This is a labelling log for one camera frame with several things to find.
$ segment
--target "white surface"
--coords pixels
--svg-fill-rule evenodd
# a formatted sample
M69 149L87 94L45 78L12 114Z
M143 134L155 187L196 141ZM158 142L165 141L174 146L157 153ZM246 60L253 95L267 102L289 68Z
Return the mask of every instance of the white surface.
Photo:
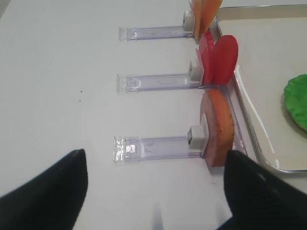
M184 72L196 47L120 43L118 27L181 24L187 8L186 0L12 0L0 20L0 195L84 148L89 188L75 230L151 229L155 207L165 230L215 229L230 217L222 172L211 178L201 159L112 162L114 136L177 136L199 124L201 90L116 93L116 74Z

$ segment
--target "green plate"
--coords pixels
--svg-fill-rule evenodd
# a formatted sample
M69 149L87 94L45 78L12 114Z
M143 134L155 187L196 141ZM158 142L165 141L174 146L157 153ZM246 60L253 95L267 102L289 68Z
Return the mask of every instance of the green plate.
M307 74L288 81L284 94L284 104L293 120L307 131Z

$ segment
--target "white tray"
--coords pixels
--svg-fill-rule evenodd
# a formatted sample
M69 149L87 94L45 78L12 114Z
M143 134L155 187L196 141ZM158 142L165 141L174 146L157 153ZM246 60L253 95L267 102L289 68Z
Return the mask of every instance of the white tray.
M307 5L221 8L216 22L239 44L236 89L260 162L307 172L307 132L283 106L288 80L307 73Z

